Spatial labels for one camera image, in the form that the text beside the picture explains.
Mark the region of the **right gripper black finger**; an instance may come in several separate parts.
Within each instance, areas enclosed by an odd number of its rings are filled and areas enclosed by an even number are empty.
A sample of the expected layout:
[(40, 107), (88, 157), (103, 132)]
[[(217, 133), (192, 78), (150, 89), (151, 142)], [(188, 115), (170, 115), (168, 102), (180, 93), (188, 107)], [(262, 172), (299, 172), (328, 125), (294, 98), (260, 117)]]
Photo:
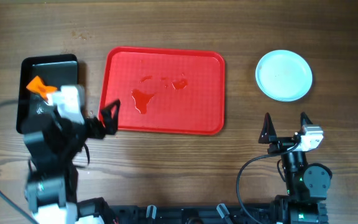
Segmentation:
[(264, 125), (262, 127), (258, 143), (259, 144), (270, 144), (277, 142), (277, 134), (269, 113), (265, 114)]
[(301, 127), (305, 125), (313, 125), (312, 121), (309, 119), (305, 112), (302, 112), (300, 115), (300, 125)]

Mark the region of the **orange sponge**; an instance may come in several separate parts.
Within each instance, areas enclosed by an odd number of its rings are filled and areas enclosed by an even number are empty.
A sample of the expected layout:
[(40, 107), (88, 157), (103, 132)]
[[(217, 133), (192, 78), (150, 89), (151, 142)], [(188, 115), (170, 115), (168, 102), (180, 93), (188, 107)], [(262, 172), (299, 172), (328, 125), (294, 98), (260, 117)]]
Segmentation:
[(58, 90), (55, 86), (45, 85), (44, 81), (39, 76), (35, 76), (26, 88), (32, 93), (41, 96), (45, 101), (48, 100), (48, 94), (52, 94)]

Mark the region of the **white plate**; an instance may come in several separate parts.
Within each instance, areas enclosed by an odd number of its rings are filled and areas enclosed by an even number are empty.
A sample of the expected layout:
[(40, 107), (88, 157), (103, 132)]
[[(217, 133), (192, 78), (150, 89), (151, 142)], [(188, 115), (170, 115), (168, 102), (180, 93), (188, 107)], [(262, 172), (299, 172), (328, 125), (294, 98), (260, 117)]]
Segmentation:
[(299, 100), (310, 91), (313, 72), (300, 55), (289, 50), (273, 50), (258, 61), (255, 80), (269, 98), (291, 102)]

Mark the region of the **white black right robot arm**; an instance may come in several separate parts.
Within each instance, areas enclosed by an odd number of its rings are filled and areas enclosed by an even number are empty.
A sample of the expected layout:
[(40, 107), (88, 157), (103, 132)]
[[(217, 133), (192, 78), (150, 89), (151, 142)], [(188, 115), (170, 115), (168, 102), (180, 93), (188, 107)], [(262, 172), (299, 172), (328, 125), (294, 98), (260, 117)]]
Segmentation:
[(318, 148), (323, 129), (311, 122), (306, 113), (300, 115), (300, 130), (292, 137), (278, 137), (268, 113), (258, 140), (268, 144), (269, 156), (281, 157), (287, 194), (278, 195), (270, 203), (271, 223), (327, 223), (325, 204), (333, 173), (318, 163), (307, 162), (306, 153)]

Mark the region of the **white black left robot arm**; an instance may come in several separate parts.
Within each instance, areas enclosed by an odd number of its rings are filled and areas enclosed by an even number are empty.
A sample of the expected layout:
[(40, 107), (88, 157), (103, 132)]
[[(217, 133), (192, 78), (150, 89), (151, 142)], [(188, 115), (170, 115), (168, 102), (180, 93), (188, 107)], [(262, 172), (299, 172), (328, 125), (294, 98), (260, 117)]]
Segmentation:
[(28, 87), (38, 94), (49, 113), (33, 115), (22, 123), (30, 152), (25, 198), (37, 223), (117, 223), (102, 197), (77, 201), (78, 166), (73, 159), (87, 151), (86, 140), (103, 139), (118, 129), (121, 102), (115, 100), (100, 113), (102, 120), (83, 114), (85, 90), (81, 85)]

